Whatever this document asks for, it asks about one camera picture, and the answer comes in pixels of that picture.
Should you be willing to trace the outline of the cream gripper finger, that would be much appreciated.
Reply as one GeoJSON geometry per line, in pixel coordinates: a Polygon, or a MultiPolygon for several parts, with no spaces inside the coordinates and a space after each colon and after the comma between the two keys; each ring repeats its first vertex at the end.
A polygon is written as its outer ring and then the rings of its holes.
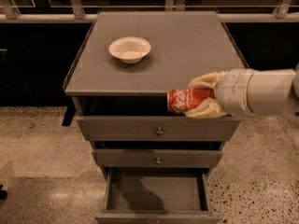
{"type": "Polygon", "coordinates": [[[227,113],[221,108],[215,99],[207,98],[196,108],[185,112],[185,116],[191,119],[214,119],[226,116],[227,113]]]}
{"type": "Polygon", "coordinates": [[[194,78],[189,83],[189,87],[191,89],[216,89],[227,74],[227,71],[221,71],[201,75],[194,78]]]}

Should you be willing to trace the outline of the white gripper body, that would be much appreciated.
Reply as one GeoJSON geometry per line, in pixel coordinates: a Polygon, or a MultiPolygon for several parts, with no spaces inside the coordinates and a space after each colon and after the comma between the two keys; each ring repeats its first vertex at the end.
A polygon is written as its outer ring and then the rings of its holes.
{"type": "Polygon", "coordinates": [[[218,82],[215,93],[220,107],[232,116],[252,114],[248,102],[248,86],[254,75],[252,69],[233,69],[218,82]]]}

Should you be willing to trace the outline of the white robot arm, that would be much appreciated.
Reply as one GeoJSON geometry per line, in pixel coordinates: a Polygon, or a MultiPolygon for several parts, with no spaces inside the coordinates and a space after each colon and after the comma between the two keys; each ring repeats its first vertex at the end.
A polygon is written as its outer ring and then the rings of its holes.
{"type": "Polygon", "coordinates": [[[185,112],[192,119],[271,115],[299,122],[299,72],[293,69],[236,68],[197,77],[189,87],[210,88],[215,94],[185,112]]]}

